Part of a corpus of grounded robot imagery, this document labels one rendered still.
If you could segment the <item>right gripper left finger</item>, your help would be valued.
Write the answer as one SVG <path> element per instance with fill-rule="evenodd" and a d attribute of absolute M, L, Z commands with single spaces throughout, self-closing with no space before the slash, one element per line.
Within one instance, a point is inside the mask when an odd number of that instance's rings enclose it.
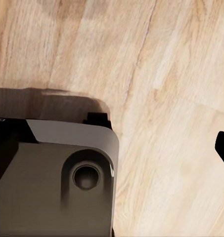
<path fill-rule="evenodd" d="M 6 172 L 19 150 L 19 144 L 14 131 L 0 135 L 0 179 Z"/>

